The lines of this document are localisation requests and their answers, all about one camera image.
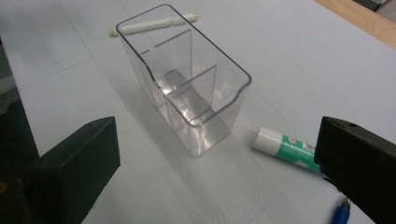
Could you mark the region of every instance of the plastic container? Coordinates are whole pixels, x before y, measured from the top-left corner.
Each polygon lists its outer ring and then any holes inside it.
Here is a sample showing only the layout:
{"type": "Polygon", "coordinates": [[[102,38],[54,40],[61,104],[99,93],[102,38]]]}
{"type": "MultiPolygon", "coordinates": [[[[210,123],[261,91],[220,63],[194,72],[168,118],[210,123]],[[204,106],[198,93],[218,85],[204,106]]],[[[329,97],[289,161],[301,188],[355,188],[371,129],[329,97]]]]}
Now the plastic container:
{"type": "Polygon", "coordinates": [[[169,5],[123,21],[116,29],[142,91],[193,157],[230,133],[251,82],[246,71],[169,5]],[[156,22],[166,27],[122,33],[124,26],[153,28],[156,22]]]}

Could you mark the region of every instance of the glue stick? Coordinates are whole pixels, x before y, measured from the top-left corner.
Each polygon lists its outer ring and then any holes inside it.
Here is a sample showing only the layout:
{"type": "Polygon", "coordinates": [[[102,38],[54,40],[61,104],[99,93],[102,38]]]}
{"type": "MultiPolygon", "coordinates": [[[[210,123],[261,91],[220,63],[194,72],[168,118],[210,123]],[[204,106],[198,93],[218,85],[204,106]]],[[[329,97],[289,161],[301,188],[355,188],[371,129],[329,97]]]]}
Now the glue stick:
{"type": "Polygon", "coordinates": [[[252,147],[319,173],[314,163],[315,148],[285,134],[260,127],[252,147]]]}

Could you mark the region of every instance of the blue pen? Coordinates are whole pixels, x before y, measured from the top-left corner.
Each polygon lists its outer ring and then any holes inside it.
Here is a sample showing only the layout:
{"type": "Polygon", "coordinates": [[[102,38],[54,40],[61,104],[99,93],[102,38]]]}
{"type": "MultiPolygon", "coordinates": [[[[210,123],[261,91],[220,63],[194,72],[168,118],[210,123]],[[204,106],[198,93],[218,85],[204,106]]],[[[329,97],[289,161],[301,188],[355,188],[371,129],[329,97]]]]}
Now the blue pen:
{"type": "Polygon", "coordinates": [[[349,219],[350,210],[350,200],[345,197],[341,202],[340,206],[335,209],[334,215],[332,217],[332,224],[347,224],[349,219]]]}

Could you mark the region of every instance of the white cylindrical object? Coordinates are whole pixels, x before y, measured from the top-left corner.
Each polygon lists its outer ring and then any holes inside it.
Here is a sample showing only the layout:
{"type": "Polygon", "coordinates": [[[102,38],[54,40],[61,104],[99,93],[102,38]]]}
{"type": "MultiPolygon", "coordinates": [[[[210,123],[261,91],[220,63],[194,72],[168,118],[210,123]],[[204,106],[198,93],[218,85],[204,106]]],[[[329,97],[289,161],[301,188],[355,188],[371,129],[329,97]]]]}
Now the white cylindrical object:
{"type": "MultiPolygon", "coordinates": [[[[187,21],[197,21],[198,20],[198,15],[193,14],[193,13],[183,15],[183,17],[187,21]]],[[[180,25],[180,24],[184,24],[184,23],[186,23],[186,21],[184,21],[183,18],[174,17],[174,18],[167,18],[167,19],[162,19],[162,20],[157,20],[157,21],[146,21],[146,22],[142,22],[142,23],[138,23],[138,24],[125,25],[125,26],[121,26],[119,29],[123,35],[131,35],[131,34],[135,34],[135,33],[139,33],[139,32],[168,27],[170,25],[180,25]]],[[[109,34],[110,34],[110,36],[119,35],[116,28],[111,28],[109,30],[109,34]]]]}
{"type": "Polygon", "coordinates": [[[315,148],[285,134],[260,127],[252,147],[314,172],[319,172],[319,167],[314,162],[315,148]]]}
{"type": "Polygon", "coordinates": [[[282,133],[260,127],[252,146],[270,155],[276,156],[280,145],[282,144],[282,133]]]}

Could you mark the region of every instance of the wooden edge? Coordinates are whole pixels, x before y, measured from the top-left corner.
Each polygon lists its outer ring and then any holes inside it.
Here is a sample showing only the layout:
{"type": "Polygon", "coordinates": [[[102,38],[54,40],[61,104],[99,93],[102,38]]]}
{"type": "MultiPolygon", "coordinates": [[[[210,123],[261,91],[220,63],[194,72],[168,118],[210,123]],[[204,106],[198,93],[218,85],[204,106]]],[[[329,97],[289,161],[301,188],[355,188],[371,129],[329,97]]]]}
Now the wooden edge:
{"type": "Polygon", "coordinates": [[[316,0],[316,2],[396,49],[396,23],[393,21],[352,0],[316,0]]]}

